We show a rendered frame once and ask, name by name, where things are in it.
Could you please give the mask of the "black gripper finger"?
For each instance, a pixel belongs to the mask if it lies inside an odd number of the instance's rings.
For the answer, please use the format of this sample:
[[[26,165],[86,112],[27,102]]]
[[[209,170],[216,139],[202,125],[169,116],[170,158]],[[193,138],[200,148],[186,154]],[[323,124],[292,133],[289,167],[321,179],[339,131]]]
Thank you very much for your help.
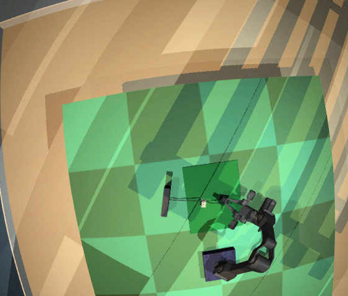
[[[224,203],[224,204],[231,210],[231,212],[233,213],[233,217],[234,217],[235,214],[237,213],[237,211],[233,207],[229,206],[228,204],[226,204],[226,203]]]
[[[232,201],[232,202],[235,202],[237,204],[240,204],[240,205],[242,205],[242,203],[245,201],[245,199],[242,199],[242,200],[234,200],[234,199],[230,199],[230,198],[227,198],[227,199]]]

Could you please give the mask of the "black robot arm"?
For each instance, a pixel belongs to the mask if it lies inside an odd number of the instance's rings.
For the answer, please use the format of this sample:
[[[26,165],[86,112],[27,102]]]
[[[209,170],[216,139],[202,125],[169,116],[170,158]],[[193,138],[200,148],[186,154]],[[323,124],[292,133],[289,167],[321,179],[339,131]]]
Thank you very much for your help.
[[[274,199],[266,197],[263,205],[261,206],[258,215],[252,224],[259,227],[258,232],[262,231],[262,243],[255,248],[249,259],[247,261],[234,264],[231,261],[219,261],[215,262],[213,275],[225,280],[226,282],[234,279],[236,275],[247,273],[250,271],[264,273],[266,272],[275,256],[275,247],[277,242],[275,240],[273,226],[276,222],[275,214],[272,214],[272,211],[276,205]],[[250,222],[249,217],[254,215],[254,212],[251,208],[245,205],[242,211],[239,213],[239,221],[242,223]],[[257,253],[261,247],[268,248],[268,258]]]

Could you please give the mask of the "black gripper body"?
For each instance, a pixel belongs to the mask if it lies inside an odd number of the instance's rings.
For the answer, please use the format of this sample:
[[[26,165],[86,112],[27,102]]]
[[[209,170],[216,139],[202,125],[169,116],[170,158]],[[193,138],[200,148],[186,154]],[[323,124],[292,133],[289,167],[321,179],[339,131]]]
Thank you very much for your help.
[[[235,216],[234,216],[234,220],[232,220],[231,222],[230,222],[230,224],[228,225],[228,228],[230,228],[230,229],[232,229],[232,230],[234,230],[235,229],[235,227],[238,225],[238,219],[239,219],[239,213],[242,211],[242,209],[243,209],[243,207],[245,206],[245,205],[247,205],[249,202],[250,202],[250,200],[252,201],[253,199],[254,199],[254,196],[255,196],[255,191],[253,191],[253,190],[250,190],[249,192],[248,192],[248,195],[247,195],[247,199],[242,203],[242,208],[240,209],[240,211],[239,212],[237,212],[236,214],[235,214]],[[248,205],[247,205],[248,206]],[[253,209],[252,207],[250,207],[250,206],[248,206],[249,208],[251,208],[252,210],[253,210],[253,212],[254,212],[254,215],[251,215],[250,217],[249,217],[249,219],[250,219],[250,223],[253,223],[253,221],[255,220],[255,218],[256,218],[256,216],[258,215],[258,211],[257,210],[255,210],[255,209]]]

